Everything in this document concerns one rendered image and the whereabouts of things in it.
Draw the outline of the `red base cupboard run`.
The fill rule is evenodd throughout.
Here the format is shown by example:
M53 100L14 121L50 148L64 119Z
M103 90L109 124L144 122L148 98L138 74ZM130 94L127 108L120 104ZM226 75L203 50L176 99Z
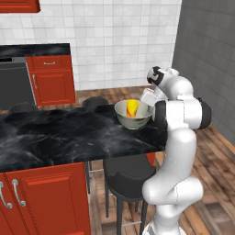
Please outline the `red base cupboard run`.
M38 106L75 102L70 55L34 56L26 60Z

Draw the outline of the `grey dishwasher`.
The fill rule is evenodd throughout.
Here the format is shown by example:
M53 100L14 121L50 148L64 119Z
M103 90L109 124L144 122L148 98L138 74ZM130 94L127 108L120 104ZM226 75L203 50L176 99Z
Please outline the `grey dishwasher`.
M26 59L0 58L0 110L23 102L35 104Z

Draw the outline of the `narrow red cabinet door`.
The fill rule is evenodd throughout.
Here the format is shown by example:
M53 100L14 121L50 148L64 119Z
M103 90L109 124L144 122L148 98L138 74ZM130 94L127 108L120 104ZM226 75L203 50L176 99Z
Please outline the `narrow red cabinet door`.
M8 205L4 199L3 187L4 177L0 173L0 235L14 235L7 217Z

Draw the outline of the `wide red cabinet door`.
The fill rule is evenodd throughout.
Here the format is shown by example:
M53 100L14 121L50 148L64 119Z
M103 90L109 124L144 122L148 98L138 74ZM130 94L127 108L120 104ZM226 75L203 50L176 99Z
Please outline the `wide red cabinet door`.
M14 235L91 235L84 165L81 162L12 171L0 167L3 194ZM16 199L12 180L20 182L27 204Z

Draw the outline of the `grey-green bowl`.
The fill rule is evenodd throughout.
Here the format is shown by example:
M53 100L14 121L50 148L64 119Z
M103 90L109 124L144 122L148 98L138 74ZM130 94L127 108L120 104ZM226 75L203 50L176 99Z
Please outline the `grey-green bowl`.
M118 121L127 129L140 129L144 127L151 118L151 109L141 101L139 101L136 117L127 116L126 100L117 102L114 108Z

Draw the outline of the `black bar stool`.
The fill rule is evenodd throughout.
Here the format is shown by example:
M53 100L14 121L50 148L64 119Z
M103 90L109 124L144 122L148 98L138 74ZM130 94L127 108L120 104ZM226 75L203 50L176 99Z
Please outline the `black bar stool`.
M92 96L83 101L83 107L88 111L95 111L98 106L107 105L108 101L102 96Z
M142 235L148 203L142 195L143 183L156 174L147 156L143 154L103 160L105 175L106 216L108 216L108 191L117 198L117 235L121 235L123 202L142 201L140 235Z
M34 104L28 102L19 103L11 106L9 109L9 114L24 113L24 112L37 112L38 108Z

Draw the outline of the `yellow and red cup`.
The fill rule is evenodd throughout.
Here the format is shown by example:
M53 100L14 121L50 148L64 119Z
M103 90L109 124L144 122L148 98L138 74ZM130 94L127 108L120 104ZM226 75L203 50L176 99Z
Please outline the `yellow and red cup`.
M127 101L127 117L128 118L136 117L138 107L139 107L139 101L138 100L129 99Z

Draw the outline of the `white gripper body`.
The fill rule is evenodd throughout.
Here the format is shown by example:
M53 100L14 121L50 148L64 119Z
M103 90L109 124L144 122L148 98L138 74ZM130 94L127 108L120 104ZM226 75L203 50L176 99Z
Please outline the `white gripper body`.
M140 101L148 106L154 106L157 102L166 99L167 96L158 87L154 90L146 88L140 96Z

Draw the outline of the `red wall cupboard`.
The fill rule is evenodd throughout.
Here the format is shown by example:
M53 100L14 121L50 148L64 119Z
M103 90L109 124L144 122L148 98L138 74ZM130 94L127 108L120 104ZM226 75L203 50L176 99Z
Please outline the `red wall cupboard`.
M39 0L0 0L0 13L38 13Z

